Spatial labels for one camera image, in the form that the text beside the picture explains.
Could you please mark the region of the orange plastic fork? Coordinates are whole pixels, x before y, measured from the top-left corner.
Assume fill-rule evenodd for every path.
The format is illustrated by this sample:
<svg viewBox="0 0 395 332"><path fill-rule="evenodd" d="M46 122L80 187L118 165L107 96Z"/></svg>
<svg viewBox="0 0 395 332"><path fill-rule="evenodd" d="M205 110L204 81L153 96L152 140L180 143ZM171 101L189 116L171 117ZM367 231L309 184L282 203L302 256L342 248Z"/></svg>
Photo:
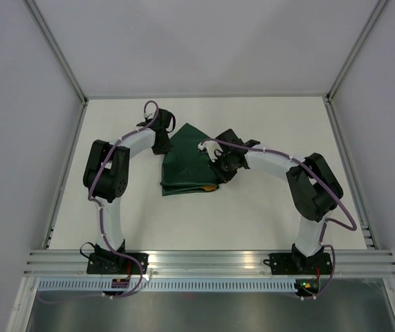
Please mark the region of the orange plastic fork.
<svg viewBox="0 0 395 332"><path fill-rule="evenodd" d="M218 186L213 186L213 185L202 187L202 189L206 192L213 192L213 191L217 190L218 188L219 188Z"/></svg>

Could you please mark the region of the dark green cloth napkin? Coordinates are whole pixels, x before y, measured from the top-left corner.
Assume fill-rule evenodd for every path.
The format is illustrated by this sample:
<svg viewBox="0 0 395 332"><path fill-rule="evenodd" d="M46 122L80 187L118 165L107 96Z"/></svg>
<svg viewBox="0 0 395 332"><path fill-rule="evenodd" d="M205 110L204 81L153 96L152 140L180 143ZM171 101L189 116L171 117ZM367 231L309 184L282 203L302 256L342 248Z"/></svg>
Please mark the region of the dark green cloth napkin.
<svg viewBox="0 0 395 332"><path fill-rule="evenodd" d="M173 147L165 154L161 170L163 196L207 193L202 187L219 187L214 172L208 166L208 155L198 149L198 144L207 137L186 123L170 138Z"/></svg>

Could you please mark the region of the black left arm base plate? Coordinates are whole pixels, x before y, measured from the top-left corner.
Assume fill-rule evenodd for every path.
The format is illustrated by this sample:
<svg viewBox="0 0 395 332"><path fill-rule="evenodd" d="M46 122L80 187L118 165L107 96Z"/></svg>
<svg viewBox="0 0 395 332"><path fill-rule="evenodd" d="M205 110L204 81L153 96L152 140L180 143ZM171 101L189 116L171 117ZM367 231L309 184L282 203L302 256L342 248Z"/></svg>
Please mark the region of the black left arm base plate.
<svg viewBox="0 0 395 332"><path fill-rule="evenodd" d="M145 252L127 253L131 259L111 252L92 253L86 273L89 275L140 275L147 272L149 255Z"/></svg>

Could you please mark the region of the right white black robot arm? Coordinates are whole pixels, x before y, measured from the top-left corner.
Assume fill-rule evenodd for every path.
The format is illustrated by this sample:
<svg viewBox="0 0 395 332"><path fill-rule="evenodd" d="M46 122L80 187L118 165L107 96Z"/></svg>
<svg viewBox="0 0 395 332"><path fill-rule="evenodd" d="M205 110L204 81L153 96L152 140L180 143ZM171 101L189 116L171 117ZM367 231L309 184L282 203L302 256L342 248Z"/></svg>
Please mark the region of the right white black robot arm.
<svg viewBox="0 0 395 332"><path fill-rule="evenodd" d="M244 142L232 129L205 139L198 149L208 154L209 167L220 183L231 181L241 168L266 172L288 183L301 216L291 263L299 273L313 269L323 253L320 235L326 215L337 208L343 197L342 187L324 157L313 153L299 160L256 140Z"/></svg>

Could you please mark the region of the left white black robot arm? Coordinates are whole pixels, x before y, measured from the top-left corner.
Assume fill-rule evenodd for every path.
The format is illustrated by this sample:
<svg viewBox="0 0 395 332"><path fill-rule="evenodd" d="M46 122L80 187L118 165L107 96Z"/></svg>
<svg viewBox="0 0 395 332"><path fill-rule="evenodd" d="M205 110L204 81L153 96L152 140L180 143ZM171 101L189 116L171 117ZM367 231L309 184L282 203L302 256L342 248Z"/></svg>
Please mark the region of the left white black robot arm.
<svg viewBox="0 0 395 332"><path fill-rule="evenodd" d="M130 160L148 149L155 155L166 154L172 148L169 134L175 127L175 116L157 107L152 113L145 111L144 121L115 142L95 140L91 145L83 185L98 209L100 233L94 255L110 273L121 273L127 265L120 206L129 183Z"/></svg>

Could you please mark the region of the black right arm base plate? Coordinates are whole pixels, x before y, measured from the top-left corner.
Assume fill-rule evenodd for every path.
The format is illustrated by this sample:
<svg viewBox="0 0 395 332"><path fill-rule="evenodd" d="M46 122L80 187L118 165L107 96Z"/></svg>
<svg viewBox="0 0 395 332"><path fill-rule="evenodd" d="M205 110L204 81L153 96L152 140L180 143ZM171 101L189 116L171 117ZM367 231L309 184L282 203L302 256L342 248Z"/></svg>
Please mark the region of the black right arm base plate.
<svg viewBox="0 0 395 332"><path fill-rule="evenodd" d="M330 275L333 268L331 256L325 252L308 261L294 259L289 252L272 252L263 263L270 268L272 275Z"/></svg>

